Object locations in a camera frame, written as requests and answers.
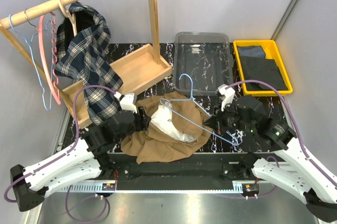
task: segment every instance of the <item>white cloth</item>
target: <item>white cloth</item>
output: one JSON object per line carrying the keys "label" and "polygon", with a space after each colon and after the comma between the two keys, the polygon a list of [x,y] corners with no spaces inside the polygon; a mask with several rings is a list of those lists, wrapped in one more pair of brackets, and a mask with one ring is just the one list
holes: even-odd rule
{"label": "white cloth", "polygon": [[[172,105],[168,102],[166,102],[165,105],[172,108]],[[172,112],[163,105],[158,106],[158,110],[151,116],[151,122],[163,133],[178,141],[192,142],[196,140],[195,137],[183,134],[174,127],[172,123]]]}

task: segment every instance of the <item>wire hanger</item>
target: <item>wire hanger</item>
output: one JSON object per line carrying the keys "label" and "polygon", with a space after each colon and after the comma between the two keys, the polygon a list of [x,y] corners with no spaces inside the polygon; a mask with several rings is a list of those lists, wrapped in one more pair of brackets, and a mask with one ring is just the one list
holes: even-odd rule
{"label": "wire hanger", "polygon": [[165,99],[165,98],[160,98],[160,103],[161,103],[164,107],[168,108],[171,112],[173,112],[173,113],[179,115],[180,117],[182,117],[182,118],[184,118],[185,120],[187,120],[188,122],[190,122],[190,123],[196,125],[197,127],[199,127],[199,128],[201,128],[201,129],[203,129],[203,130],[205,130],[205,131],[211,133],[213,136],[215,136],[215,137],[217,137],[217,138],[219,138],[219,139],[221,139],[221,140],[223,140],[223,141],[226,141],[226,142],[228,142],[228,143],[231,144],[231,145],[238,146],[239,143],[238,143],[237,139],[236,139],[231,133],[226,132],[228,135],[230,135],[230,136],[232,137],[232,139],[233,139],[233,141],[235,141],[235,143],[234,143],[234,142],[231,142],[231,141],[229,141],[229,140],[227,140],[227,139],[225,139],[225,138],[223,138],[223,137],[221,137],[221,136],[219,136],[219,135],[217,135],[217,134],[214,133],[213,131],[210,131],[210,130],[208,130],[208,129],[202,127],[202,126],[199,126],[197,123],[195,123],[195,122],[193,122],[193,121],[187,119],[185,116],[179,114],[178,112],[174,111],[171,107],[169,107],[169,106],[167,106],[166,104],[163,103],[163,100],[166,101],[166,102],[168,102],[168,103],[171,103],[172,101],[190,101],[190,100],[191,100],[191,101],[193,101],[197,106],[199,106],[199,107],[200,107],[206,114],[208,114],[209,116],[211,116],[211,115],[210,115],[210,114],[209,114],[209,113],[208,113],[208,112],[207,112],[207,111],[206,111],[206,110],[205,110],[199,103],[197,103],[197,102],[194,100],[194,97],[193,97],[193,80],[192,80],[192,78],[191,78],[188,74],[183,73],[182,75],[180,75],[179,80],[182,78],[182,76],[188,77],[188,78],[190,79],[190,81],[191,81],[191,96],[190,96],[190,98],[189,98],[189,99],[170,99],[170,100]]}
{"label": "wire hanger", "polygon": [[23,13],[25,14],[25,17],[26,17],[27,22],[28,22],[30,25],[32,25],[33,27],[35,27],[35,28],[37,29],[37,27],[36,27],[34,24],[32,24],[32,23],[28,20],[28,16],[27,16],[27,14],[26,14],[26,10],[27,10],[27,8],[23,11]]}
{"label": "wire hanger", "polygon": [[[31,47],[31,43],[33,42],[33,39],[34,39],[35,35],[37,35],[38,33],[34,33],[34,34],[32,35],[31,40],[28,41],[28,39],[27,39],[22,33],[20,33],[19,31],[17,31],[17,30],[14,28],[14,26],[13,26],[13,24],[12,24],[12,19],[11,19],[11,17],[12,17],[12,15],[10,14],[10,15],[8,16],[8,19],[9,19],[9,24],[11,25],[12,30],[13,30],[15,33],[19,34],[19,36],[21,36],[21,37],[23,38],[23,40],[26,42],[26,44],[27,44],[28,47],[29,47],[29,52],[30,52],[30,54],[31,54],[31,59],[32,59],[32,62],[33,62],[33,65],[34,65],[34,68],[35,68],[35,71],[36,71],[36,74],[37,74],[38,82],[39,82],[39,84],[40,84],[40,86],[41,86],[41,88],[42,88],[42,91],[43,91],[43,92],[42,92],[43,106],[44,106],[44,108],[45,108],[47,111],[50,111],[50,110],[52,109],[52,93],[50,94],[50,98],[49,98],[49,108],[47,108],[46,101],[45,101],[45,98],[44,98],[45,89],[44,89],[44,87],[43,87],[43,84],[42,84],[40,75],[39,75],[39,73],[38,73],[37,66],[36,66],[36,64],[35,64],[35,59],[34,59],[33,50],[32,50],[32,47]],[[48,26],[49,23],[50,23],[50,21],[48,21],[48,22],[46,23],[46,28],[45,28],[43,31],[47,31],[47,29],[48,29],[47,26]]]}
{"label": "wire hanger", "polygon": [[51,68],[51,72],[49,74],[49,70],[48,70],[48,66],[47,66],[47,61],[46,61],[46,56],[44,53],[44,44],[43,44],[43,20],[45,15],[42,15],[40,17],[40,22],[39,22],[39,26],[38,26],[38,46],[40,48],[40,56],[41,56],[41,61],[42,61],[42,66],[43,66],[43,70],[44,73],[46,75],[46,79],[47,79],[47,83],[49,85],[49,88],[51,90],[51,93],[54,97],[54,99],[56,100],[56,103],[58,105],[61,104],[61,100],[60,100],[60,90],[58,89],[57,85],[58,85],[58,77],[55,74],[55,65],[57,62],[57,57],[56,57],[56,18],[55,18],[55,14],[53,12],[50,12],[50,14],[53,16],[53,20],[52,20],[52,43],[53,43],[53,47],[52,47],[52,68],[54,66],[54,69]]}
{"label": "wire hanger", "polygon": [[69,12],[69,10],[66,10],[66,9],[64,8],[64,6],[62,5],[61,0],[57,0],[57,2],[58,2],[58,6],[59,6],[60,9],[61,9],[62,14],[63,14],[66,18],[68,18],[68,19],[70,20],[70,22],[71,22],[71,24],[72,24],[72,26],[73,26],[73,32],[74,32],[74,37],[75,37],[75,36],[77,35],[75,13],[71,14],[71,13]]}
{"label": "wire hanger", "polygon": [[188,75],[188,74],[186,74],[186,73],[183,73],[182,75],[180,75],[179,80],[181,80],[181,78],[182,78],[183,76],[186,76],[186,77],[189,78],[190,81],[191,81],[191,93],[190,93],[190,98],[189,98],[189,99],[171,99],[171,100],[175,100],[175,101],[191,100],[191,101],[193,101],[198,107],[200,107],[200,108],[201,108],[201,109],[202,109],[208,116],[211,117],[210,113],[208,113],[208,112],[206,111],[205,108],[203,108],[198,102],[196,102],[196,101],[194,100],[194,97],[193,97],[193,79],[190,77],[190,75]]}

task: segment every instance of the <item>brown cloth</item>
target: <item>brown cloth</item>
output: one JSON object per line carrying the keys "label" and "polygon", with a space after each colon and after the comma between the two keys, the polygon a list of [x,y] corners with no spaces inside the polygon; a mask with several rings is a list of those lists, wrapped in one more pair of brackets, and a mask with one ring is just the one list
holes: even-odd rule
{"label": "brown cloth", "polygon": [[[144,107],[146,114],[152,116],[157,111],[158,105],[160,105],[160,98],[168,100],[186,99],[185,96],[175,91],[164,96],[152,96],[145,100],[140,100],[136,105]],[[212,131],[211,128],[203,126],[203,122],[209,116],[193,101],[173,101],[171,104],[173,110],[179,114]],[[138,164],[141,162],[171,162],[189,157],[204,146],[211,135],[211,133],[197,127],[175,113],[172,113],[172,123],[178,131],[194,136],[196,141],[178,141],[150,123],[147,131],[135,132],[132,136],[126,137],[121,143],[122,151],[130,156],[137,156]]]}

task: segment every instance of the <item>yellow tray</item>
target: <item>yellow tray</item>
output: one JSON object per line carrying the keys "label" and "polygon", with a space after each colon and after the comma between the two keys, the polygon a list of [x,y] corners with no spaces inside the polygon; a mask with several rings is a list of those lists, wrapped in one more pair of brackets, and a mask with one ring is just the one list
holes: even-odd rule
{"label": "yellow tray", "polygon": [[[241,80],[245,80],[243,76],[243,71],[241,67],[239,53],[237,52],[237,47],[241,46],[262,46],[265,57],[267,59],[275,60],[277,66],[280,69],[282,78],[284,80],[285,85],[287,86],[288,90],[279,90],[281,95],[291,94],[293,92],[293,88],[290,84],[290,80],[286,70],[284,68],[284,64],[282,62],[282,58],[280,56],[279,50],[274,40],[236,40],[233,43],[234,45],[234,54],[236,58],[237,67],[239,68],[239,74]],[[247,90],[246,84],[243,84],[243,94],[244,95],[252,95],[252,96],[277,96],[274,91],[271,90],[263,90],[263,91],[249,91]]]}

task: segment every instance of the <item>pink hanger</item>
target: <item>pink hanger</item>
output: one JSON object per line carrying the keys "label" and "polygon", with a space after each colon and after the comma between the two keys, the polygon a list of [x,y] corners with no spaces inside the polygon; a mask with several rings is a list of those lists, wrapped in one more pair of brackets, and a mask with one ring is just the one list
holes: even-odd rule
{"label": "pink hanger", "polygon": [[[53,12],[50,12],[50,14],[54,17],[54,19],[52,20],[52,34],[53,34],[53,38],[52,38],[52,43],[53,43],[53,48],[52,48],[52,54],[53,54],[53,58],[52,58],[52,62],[53,65],[56,65],[57,62],[57,57],[56,57],[56,28],[55,28],[55,24],[56,24],[56,18],[55,18],[55,14]],[[40,55],[41,55],[41,61],[42,61],[42,66],[43,66],[43,70],[44,70],[44,74],[46,75],[46,79],[47,79],[47,83],[49,85],[49,88],[52,92],[52,95],[54,97],[54,99],[56,100],[56,103],[58,105],[61,104],[61,100],[60,100],[60,90],[58,89],[57,85],[58,85],[58,77],[55,74],[55,70],[53,70],[53,75],[56,79],[56,81],[52,81],[51,80],[51,75],[49,73],[48,70],[48,66],[47,66],[47,61],[46,61],[46,56],[44,53],[44,45],[43,45],[43,20],[44,20],[44,16],[42,15],[40,17],[40,22],[39,22],[39,26],[38,26],[38,46],[40,48]]]}

